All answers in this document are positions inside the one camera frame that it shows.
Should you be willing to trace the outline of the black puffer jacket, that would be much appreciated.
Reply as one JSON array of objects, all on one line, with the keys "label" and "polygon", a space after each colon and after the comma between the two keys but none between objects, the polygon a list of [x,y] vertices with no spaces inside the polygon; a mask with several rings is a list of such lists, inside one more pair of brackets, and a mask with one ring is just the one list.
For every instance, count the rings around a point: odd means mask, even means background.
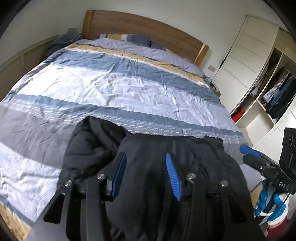
[{"label": "black puffer jacket", "polygon": [[[110,121],[86,117],[74,128],[59,184],[76,184],[112,165],[127,163],[119,195],[107,204],[113,240],[264,240],[253,217],[246,179],[220,138],[130,133]],[[169,153],[182,184],[173,194]]]}]

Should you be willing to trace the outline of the hanging clothes in wardrobe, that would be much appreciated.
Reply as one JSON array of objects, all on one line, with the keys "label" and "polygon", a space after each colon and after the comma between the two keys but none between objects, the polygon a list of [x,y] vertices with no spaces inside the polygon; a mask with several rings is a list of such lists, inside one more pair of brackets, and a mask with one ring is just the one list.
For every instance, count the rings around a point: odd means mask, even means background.
[{"label": "hanging clothes in wardrobe", "polygon": [[257,102],[274,123],[278,122],[295,98],[295,73],[281,66],[270,77],[265,74],[261,80]]}]

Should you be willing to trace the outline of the red object in wardrobe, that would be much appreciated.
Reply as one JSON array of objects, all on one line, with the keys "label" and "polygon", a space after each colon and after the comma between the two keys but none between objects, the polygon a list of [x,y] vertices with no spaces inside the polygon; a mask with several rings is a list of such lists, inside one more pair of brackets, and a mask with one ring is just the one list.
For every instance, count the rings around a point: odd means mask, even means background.
[{"label": "red object in wardrobe", "polygon": [[242,109],[242,108],[237,109],[231,116],[234,123],[237,123],[239,121],[239,119],[241,118],[241,116],[243,116],[244,113],[245,113],[244,109]]}]

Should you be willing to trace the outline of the wooden nightstand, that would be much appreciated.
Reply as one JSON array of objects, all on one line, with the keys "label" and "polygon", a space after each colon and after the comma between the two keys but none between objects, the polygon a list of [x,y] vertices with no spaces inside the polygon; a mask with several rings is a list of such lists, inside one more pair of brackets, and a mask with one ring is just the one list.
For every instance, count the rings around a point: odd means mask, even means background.
[{"label": "wooden nightstand", "polygon": [[215,84],[210,84],[209,87],[216,96],[221,96],[220,90]]}]

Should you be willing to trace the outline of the white wardrobe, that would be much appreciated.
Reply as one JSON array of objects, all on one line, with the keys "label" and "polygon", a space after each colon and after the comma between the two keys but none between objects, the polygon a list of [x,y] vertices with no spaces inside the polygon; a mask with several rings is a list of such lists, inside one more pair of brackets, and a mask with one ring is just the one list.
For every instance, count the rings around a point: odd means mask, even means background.
[{"label": "white wardrobe", "polygon": [[261,78],[281,66],[295,73],[295,41],[279,25],[248,15],[227,57],[214,77],[220,100],[232,115],[245,113],[237,123],[248,144],[278,161],[285,128],[295,127],[295,98],[276,123],[257,102]]}]

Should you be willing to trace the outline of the striped duvet on bed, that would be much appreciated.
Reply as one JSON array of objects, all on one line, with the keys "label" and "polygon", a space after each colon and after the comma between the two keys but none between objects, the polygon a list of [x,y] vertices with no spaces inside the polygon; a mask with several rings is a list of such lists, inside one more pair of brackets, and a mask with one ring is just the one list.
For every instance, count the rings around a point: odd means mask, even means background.
[{"label": "striped duvet on bed", "polygon": [[197,68],[167,52],[80,40],[25,74],[1,101],[1,205],[27,240],[113,240],[108,172],[59,184],[77,124],[91,116],[130,133],[220,138],[246,179],[246,140]]}]

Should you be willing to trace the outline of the striped pillow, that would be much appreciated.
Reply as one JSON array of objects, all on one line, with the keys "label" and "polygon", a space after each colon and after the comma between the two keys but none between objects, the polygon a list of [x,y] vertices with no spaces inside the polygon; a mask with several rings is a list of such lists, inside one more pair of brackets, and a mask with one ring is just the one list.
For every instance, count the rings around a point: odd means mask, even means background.
[{"label": "striped pillow", "polygon": [[99,39],[107,38],[107,39],[115,39],[122,40],[126,42],[131,42],[134,44],[160,49],[166,51],[167,49],[159,43],[156,43],[152,38],[146,35],[136,35],[136,34],[100,34]]}]

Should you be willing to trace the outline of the blue-grey cloth beside bed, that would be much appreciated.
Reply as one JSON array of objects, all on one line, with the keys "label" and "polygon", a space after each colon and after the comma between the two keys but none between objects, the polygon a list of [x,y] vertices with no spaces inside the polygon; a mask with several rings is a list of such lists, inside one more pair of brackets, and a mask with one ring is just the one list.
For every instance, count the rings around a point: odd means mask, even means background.
[{"label": "blue-grey cloth beside bed", "polygon": [[73,44],[82,39],[82,35],[79,32],[69,32],[59,36],[48,47],[45,55],[49,57],[54,52]]}]

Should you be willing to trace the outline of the wooden headboard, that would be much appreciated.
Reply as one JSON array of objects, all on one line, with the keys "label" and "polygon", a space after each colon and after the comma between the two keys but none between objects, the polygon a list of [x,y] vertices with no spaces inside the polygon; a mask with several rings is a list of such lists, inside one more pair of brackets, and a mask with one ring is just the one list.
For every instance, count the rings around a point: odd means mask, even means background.
[{"label": "wooden headboard", "polygon": [[209,50],[209,46],[200,40],[160,21],[119,11],[87,10],[82,37],[95,40],[104,33],[149,36],[198,67]]}]

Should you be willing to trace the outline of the beige radiator cover cabinet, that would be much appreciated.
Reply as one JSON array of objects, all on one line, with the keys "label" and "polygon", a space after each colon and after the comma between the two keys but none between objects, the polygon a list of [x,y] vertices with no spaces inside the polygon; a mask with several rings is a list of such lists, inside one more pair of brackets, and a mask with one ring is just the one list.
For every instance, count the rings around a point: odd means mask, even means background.
[{"label": "beige radiator cover cabinet", "polygon": [[59,36],[44,39],[12,56],[1,65],[0,99],[3,100],[10,89],[22,76],[31,71],[46,59],[46,51],[51,43]]}]

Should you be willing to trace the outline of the wall socket plate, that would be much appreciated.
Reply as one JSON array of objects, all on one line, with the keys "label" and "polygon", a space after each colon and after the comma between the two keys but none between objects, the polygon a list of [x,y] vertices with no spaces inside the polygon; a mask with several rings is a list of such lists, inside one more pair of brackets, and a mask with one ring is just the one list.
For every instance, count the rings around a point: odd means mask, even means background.
[{"label": "wall socket plate", "polygon": [[209,65],[209,66],[208,66],[208,69],[209,69],[210,71],[212,71],[212,72],[215,72],[215,70],[216,70],[216,68],[213,67],[212,65]]}]

